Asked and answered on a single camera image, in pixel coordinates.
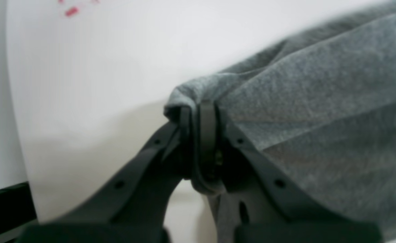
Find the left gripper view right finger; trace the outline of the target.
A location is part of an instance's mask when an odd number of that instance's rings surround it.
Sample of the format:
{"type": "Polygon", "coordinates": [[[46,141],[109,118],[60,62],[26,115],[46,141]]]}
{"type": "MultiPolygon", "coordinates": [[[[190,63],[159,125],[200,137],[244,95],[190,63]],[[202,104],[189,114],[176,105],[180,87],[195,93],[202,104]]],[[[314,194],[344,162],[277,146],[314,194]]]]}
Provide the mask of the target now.
{"type": "Polygon", "coordinates": [[[226,201],[235,243],[382,243],[374,223],[317,203],[214,103],[198,108],[198,181],[226,201]]]}

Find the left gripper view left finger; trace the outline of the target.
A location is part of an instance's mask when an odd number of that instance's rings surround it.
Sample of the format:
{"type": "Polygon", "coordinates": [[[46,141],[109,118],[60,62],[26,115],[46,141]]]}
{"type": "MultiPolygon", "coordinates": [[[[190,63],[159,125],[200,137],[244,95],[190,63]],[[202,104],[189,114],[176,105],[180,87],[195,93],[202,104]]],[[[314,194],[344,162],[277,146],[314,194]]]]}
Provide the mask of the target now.
{"type": "Polygon", "coordinates": [[[164,218],[178,183],[192,174],[191,109],[159,128],[138,154],[66,215],[29,226],[19,243],[168,243],[164,218]]]}

